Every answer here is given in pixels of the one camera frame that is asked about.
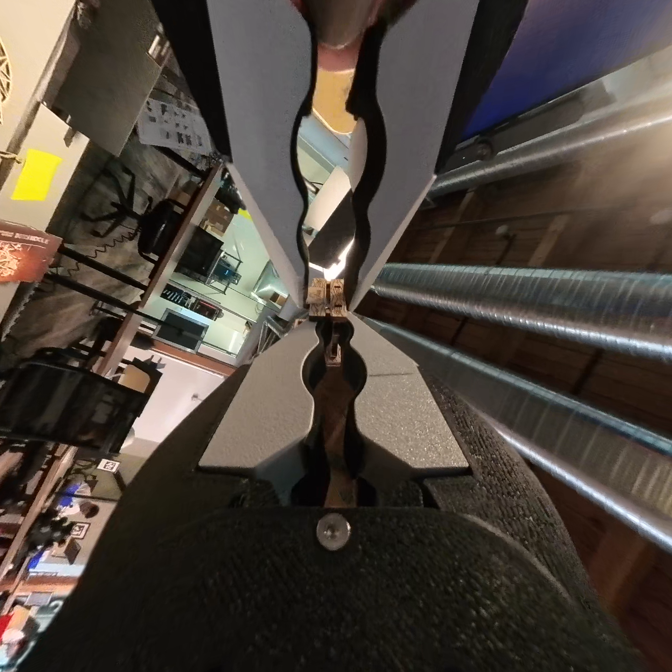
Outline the reddish brown printed box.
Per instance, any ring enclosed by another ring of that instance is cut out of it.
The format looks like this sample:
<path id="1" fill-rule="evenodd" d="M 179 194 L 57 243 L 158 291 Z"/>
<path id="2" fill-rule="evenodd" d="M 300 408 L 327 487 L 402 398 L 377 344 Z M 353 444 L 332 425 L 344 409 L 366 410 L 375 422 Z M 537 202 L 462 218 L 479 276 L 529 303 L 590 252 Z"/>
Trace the reddish brown printed box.
<path id="1" fill-rule="evenodd" d="M 61 243 L 45 231 L 1 220 L 1 283 L 40 281 Z"/>

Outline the long ceiling light strip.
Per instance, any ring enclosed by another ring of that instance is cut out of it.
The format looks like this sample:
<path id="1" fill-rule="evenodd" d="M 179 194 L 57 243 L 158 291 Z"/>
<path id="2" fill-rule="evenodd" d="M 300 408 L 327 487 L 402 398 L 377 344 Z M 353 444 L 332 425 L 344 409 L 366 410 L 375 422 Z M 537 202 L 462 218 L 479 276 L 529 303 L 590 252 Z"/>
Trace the long ceiling light strip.
<path id="1" fill-rule="evenodd" d="M 323 278 L 326 281 L 332 281 L 343 277 L 346 268 L 349 251 L 353 241 L 340 252 L 337 258 L 332 262 L 325 262 L 323 265 L 308 263 L 310 279 Z"/>

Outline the printed paper sheet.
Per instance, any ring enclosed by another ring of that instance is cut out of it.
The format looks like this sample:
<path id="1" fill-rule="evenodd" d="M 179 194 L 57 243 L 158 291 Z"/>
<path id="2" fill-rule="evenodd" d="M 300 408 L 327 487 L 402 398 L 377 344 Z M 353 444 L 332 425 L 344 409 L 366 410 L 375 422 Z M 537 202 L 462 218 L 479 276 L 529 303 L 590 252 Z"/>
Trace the printed paper sheet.
<path id="1" fill-rule="evenodd" d="M 197 155 L 211 154 L 212 141 L 203 117 L 170 102 L 147 98 L 137 123 L 140 143 Z"/>

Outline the yellow paper sheet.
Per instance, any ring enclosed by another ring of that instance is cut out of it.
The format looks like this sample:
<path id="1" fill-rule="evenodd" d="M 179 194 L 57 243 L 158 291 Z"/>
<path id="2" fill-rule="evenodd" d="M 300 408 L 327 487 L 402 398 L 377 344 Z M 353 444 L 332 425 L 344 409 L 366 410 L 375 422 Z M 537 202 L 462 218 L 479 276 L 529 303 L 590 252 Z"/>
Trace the yellow paper sheet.
<path id="1" fill-rule="evenodd" d="M 43 202 L 50 191 L 62 157 L 29 148 L 11 199 L 15 201 Z"/>

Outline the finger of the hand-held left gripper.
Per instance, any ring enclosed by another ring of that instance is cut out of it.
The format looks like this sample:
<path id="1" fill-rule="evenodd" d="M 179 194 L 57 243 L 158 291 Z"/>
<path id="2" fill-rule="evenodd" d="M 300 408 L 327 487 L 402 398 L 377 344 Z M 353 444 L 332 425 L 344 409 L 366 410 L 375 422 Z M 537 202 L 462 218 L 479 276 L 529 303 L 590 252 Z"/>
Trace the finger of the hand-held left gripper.
<path id="1" fill-rule="evenodd" d="M 208 1 L 229 168 L 282 283 L 305 303 L 308 190 L 297 156 L 316 79 L 310 26 L 291 1 Z"/>
<path id="2" fill-rule="evenodd" d="M 353 246 L 346 301 L 365 297 L 426 195 L 478 1 L 416 1 L 395 22 L 365 34 L 348 101 L 365 131 L 362 174 L 353 187 Z"/>

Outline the long table with black legs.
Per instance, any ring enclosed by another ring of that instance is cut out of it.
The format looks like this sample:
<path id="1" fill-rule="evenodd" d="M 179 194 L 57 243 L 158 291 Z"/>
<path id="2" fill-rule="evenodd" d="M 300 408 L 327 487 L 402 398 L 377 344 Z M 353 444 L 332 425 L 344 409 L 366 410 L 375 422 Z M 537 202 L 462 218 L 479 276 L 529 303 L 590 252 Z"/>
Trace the long table with black legs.
<path id="1" fill-rule="evenodd" d="M 140 298 L 133 304 L 122 301 L 102 291 L 86 286 L 72 278 L 57 273 L 46 273 L 44 279 L 51 280 L 64 288 L 75 291 L 83 296 L 94 299 L 105 306 L 117 308 L 121 311 L 123 318 L 110 346 L 106 349 L 104 355 L 100 355 L 93 366 L 93 371 L 106 378 L 111 378 L 117 367 L 121 364 L 127 348 L 131 345 L 134 336 L 137 334 L 143 322 L 152 321 L 159 324 L 161 321 L 144 312 L 149 301 L 159 297 L 171 279 L 171 275 L 177 267 L 183 252 L 187 248 L 195 228 L 202 221 L 208 207 L 212 204 L 214 196 L 221 184 L 221 178 L 224 172 L 224 161 L 218 160 L 208 170 L 205 177 L 194 195 L 190 198 L 188 205 L 180 219 L 180 225 L 173 237 L 167 251 L 158 258 L 153 267 L 152 276 L 148 284 L 131 278 L 116 269 L 110 268 L 105 264 L 82 255 L 76 250 L 61 244 L 58 248 L 58 254 L 81 265 L 102 273 L 113 280 L 122 282 L 141 291 Z"/>

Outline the slim metal wall duct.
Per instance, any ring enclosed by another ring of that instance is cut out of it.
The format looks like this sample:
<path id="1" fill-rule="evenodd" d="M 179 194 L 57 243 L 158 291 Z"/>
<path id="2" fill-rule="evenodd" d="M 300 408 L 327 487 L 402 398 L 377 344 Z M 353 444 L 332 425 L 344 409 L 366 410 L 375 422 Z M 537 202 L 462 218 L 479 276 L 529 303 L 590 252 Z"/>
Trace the slim metal wall duct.
<path id="1" fill-rule="evenodd" d="M 651 105 L 631 105 L 581 119 L 510 147 L 486 161 L 473 162 L 439 175 L 427 192 L 435 199 L 554 165 L 568 163 L 594 147 L 618 145 L 651 131 L 671 128 L 671 98 Z"/>

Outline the large spiral metal duct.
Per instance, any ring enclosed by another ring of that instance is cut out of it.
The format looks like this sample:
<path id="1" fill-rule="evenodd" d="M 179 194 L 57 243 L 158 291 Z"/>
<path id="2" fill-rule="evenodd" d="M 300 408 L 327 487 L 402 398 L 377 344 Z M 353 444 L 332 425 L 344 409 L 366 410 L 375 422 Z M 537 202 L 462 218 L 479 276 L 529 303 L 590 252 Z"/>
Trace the large spiral metal duct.
<path id="1" fill-rule="evenodd" d="M 671 363 L 671 275 L 385 264 L 381 298 Z"/>

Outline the small light wooden model block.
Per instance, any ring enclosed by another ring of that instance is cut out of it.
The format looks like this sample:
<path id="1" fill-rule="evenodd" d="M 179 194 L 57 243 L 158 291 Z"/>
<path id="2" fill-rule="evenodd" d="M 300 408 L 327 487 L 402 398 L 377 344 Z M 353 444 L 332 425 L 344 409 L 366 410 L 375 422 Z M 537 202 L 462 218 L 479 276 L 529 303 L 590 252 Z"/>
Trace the small light wooden model block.
<path id="1" fill-rule="evenodd" d="M 310 319 L 344 321 L 348 317 L 344 280 L 315 278 L 307 290 L 307 309 Z"/>

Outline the black office chair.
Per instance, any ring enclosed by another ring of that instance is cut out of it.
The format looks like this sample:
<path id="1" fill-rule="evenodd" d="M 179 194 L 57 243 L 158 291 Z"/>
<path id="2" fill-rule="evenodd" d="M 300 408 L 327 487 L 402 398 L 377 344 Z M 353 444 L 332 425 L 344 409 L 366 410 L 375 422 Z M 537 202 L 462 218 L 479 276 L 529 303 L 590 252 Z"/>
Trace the black office chair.
<path id="1" fill-rule="evenodd" d="M 91 224 L 110 224 L 103 232 L 91 231 L 91 234 L 98 239 L 109 237 L 127 220 L 134 221 L 136 228 L 131 232 L 129 240 L 136 241 L 139 256 L 152 264 L 156 264 L 171 247 L 187 207 L 172 198 L 165 198 L 154 204 L 153 199 L 149 197 L 145 210 L 137 212 L 134 208 L 137 178 L 128 169 L 124 169 L 124 172 L 130 178 L 126 191 L 123 190 L 122 184 L 114 172 L 110 169 L 103 169 L 102 171 L 102 175 L 112 181 L 117 197 L 116 201 L 110 202 L 112 211 L 99 216 L 89 216 L 81 213 L 80 217 L 83 221 Z"/>

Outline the black soundbar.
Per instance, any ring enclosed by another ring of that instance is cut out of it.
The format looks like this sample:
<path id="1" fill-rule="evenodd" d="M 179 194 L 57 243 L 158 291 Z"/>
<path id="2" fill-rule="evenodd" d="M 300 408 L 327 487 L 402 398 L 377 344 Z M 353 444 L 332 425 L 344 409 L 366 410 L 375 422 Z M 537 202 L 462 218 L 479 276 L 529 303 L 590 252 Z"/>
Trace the black soundbar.
<path id="1" fill-rule="evenodd" d="M 449 172 L 470 163 L 488 160 L 505 149 L 571 125 L 583 116 L 586 108 L 587 103 L 579 94 L 571 95 L 490 131 L 479 133 L 456 147 L 443 170 Z"/>

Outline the white board panel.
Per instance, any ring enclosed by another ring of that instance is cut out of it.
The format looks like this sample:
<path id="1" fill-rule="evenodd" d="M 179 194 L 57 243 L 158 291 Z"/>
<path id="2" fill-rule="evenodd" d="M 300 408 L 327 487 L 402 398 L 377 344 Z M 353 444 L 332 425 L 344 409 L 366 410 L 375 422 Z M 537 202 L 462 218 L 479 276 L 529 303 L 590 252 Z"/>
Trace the white board panel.
<path id="1" fill-rule="evenodd" d="M 159 78 L 150 55 L 158 26 L 151 1 L 100 1 L 55 98 L 68 125 L 113 156 Z"/>

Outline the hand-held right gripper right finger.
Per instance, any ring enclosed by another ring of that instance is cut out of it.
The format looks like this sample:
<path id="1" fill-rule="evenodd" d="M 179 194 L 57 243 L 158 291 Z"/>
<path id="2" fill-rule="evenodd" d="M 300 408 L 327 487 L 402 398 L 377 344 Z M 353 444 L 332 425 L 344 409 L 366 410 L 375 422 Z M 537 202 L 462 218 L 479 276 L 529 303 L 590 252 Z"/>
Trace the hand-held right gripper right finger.
<path id="1" fill-rule="evenodd" d="M 382 498 L 407 482 L 469 473 L 417 363 L 353 314 L 342 366 L 353 392 L 343 454 L 357 498 Z"/>

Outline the silver metal ceiling duct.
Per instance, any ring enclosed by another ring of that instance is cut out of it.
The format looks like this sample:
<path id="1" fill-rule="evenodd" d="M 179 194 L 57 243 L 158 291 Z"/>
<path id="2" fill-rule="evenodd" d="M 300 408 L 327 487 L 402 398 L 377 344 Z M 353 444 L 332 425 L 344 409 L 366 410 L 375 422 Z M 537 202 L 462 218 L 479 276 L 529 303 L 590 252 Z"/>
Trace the silver metal ceiling duct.
<path id="1" fill-rule="evenodd" d="M 522 457 L 671 553 L 671 437 L 449 345 L 363 321 L 474 408 Z"/>

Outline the black mesh crate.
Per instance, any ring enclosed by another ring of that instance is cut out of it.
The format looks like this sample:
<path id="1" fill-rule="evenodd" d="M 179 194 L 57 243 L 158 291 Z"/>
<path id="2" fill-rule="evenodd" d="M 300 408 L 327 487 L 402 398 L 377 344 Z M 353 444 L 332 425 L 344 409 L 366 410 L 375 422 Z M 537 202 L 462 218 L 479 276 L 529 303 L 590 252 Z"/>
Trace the black mesh crate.
<path id="1" fill-rule="evenodd" d="M 135 358 L 117 382 L 45 349 L 1 373 L 1 438 L 117 454 L 161 377 Z"/>

